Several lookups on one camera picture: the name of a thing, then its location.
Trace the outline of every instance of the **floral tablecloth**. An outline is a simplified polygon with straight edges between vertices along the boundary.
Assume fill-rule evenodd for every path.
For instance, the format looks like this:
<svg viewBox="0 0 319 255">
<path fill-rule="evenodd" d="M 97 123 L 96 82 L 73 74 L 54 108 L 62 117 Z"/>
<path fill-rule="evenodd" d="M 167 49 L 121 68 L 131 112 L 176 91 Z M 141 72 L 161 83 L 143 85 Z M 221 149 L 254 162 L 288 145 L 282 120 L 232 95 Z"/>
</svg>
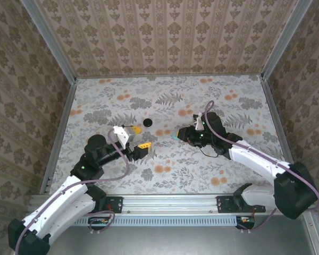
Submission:
<svg viewBox="0 0 319 255">
<path fill-rule="evenodd" d="M 246 182 L 269 185 L 240 163 L 223 156 L 206 157 L 198 148 L 172 138 L 177 129 L 191 125 L 192 114 L 203 112 L 211 99 L 227 132 L 282 159 L 258 75 L 77 80 L 51 193 L 79 160 L 90 136 L 106 136 L 112 126 L 121 124 L 141 126 L 132 148 L 150 141 L 152 151 L 130 163 L 130 174 L 124 179 L 98 184 L 108 194 L 229 193 Z M 143 126 L 145 118 L 152 119 L 151 127 Z M 203 151 L 215 155 L 211 148 Z M 111 162 L 104 171 L 103 179 L 120 176 L 124 161 Z"/>
</svg>

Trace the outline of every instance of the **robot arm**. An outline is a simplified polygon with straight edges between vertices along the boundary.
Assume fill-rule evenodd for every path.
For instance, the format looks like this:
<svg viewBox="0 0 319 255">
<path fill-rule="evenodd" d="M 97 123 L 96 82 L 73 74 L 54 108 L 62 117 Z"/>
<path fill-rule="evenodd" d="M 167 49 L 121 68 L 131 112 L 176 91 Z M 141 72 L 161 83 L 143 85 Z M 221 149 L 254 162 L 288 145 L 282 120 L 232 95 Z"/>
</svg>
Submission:
<svg viewBox="0 0 319 255">
<path fill-rule="evenodd" d="M 129 148 L 129 142 L 141 131 L 139 127 L 115 126 L 113 129 L 118 138 L 115 144 L 129 161 L 141 159 L 149 153 L 150 142 L 134 147 L 133 151 Z M 105 209 L 107 197 L 103 190 L 92 182 L 78 183 L 99 179 L 104 174 L 102 166 L 119 157 L 120 154 L 106 143 L 104 136 L 92 136 L 85 146 L 85 153 L 61 187 L 32 214 L 22 221 L 14 219 L 9 224 L 10 247 L 15 250 L 22 231 L 33 222 L 21 241 L 19 255 L 46 255 L 50 245 L 76 220 L 87 213 Z M 46 207 L 56 196 L 59 197 Z"/>
<path fill-rule="evenodd" d="M 280 161 L 252 147 L 251 150 L 246 150 L 242 146 L 250 147 L 250 145 L 243 141 L 242 137 L 227 133 L 220 117 L 216 113 L 209 112 L 207 117 L 212 128 L 220 136 L 235 144 L 230 144 L 215 136 L 206 125 L 202 113 L 193 115 L 195 126 L 181 128 L 177 132 L 177 138 L 194 147 L 201 148 L 210 145 L 219 155 L 246 165 L 272 185 L 256 186 L 251 183 L 244 184 L 234 193 L 234 201 L 239 207 L 243 204 L 278 208 L 288 218 L 296 219 L 317 200 L 314 192 L 304 182 L 287 173 L 279 166 L 287 167 L 315 187 L 305 165 L 300 162 L 291 164 Z M 252 150 L 260 152 L 261 155 L 276 163 L 271 163 L 264 157 L 253 153 Z"/>
</svg>

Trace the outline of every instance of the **black puck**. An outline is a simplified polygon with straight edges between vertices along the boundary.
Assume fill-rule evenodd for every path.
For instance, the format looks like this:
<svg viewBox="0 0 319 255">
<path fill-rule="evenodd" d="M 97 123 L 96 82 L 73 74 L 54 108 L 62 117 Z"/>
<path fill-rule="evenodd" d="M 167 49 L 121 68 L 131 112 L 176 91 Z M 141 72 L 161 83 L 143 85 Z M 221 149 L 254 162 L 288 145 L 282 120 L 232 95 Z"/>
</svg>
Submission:
<svg viewBox="0 0 319 255">
<path fill-rule="evenodd" d="M 146 126 L 147 128 L 150 127 L 152 124 L 153 124 L 153 121 L 151 119 L 149 119 L 149 118 L 146 118 L 143 121 L 143 125 Z"/>
</svg>

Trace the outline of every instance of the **vent grille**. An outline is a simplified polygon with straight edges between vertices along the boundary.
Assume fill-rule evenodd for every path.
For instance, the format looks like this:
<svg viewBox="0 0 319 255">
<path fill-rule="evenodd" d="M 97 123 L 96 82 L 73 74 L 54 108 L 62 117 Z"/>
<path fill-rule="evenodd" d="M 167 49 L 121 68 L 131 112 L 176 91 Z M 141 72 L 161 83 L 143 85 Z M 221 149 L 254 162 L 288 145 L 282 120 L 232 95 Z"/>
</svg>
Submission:
<svg viewBox="0 0 319 255">
<path fill-rule="evenodd" d="M 111 226 L 236 226 L 236 216 L 116 216 Z M 73 226 L 88 226 L 82 217 Z"/>
</svg>

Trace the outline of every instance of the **patterned table surface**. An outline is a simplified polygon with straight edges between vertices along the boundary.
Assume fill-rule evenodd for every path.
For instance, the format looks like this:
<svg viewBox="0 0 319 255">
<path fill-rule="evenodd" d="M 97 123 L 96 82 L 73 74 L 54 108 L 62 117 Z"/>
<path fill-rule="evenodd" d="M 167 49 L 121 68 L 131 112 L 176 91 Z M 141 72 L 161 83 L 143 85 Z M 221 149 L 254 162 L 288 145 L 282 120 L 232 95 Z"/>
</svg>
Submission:
<svg viewBox="0 0 319 255">
<path fill-rule="evenodd" d="M 257 75 L 181 76 L 77 80 L 77 91 L 55 170 L 51 193 L 58 189 L 83 154 L 93 134 L 107 135 L 114 125 L 138 125 L 132 148 L 152 142 L 150 155 L 130 163 L 130 174 L 98 184 L 108 194 L 222 193 L 246 182 L 269 185 L 251 169 L 226 159 L 209 158 L 198 148 L 176 141 L 172 133 L 192 124 L 209 100 L 227 132 L 282 159 L 280 143 Z M 144 127 L 145 118 L 153 125 Z M 215 155 L 211 148 L 206 154 Z M 104 166 L 103 179 L 125 171 L 118 159 Z"/>
</svg>

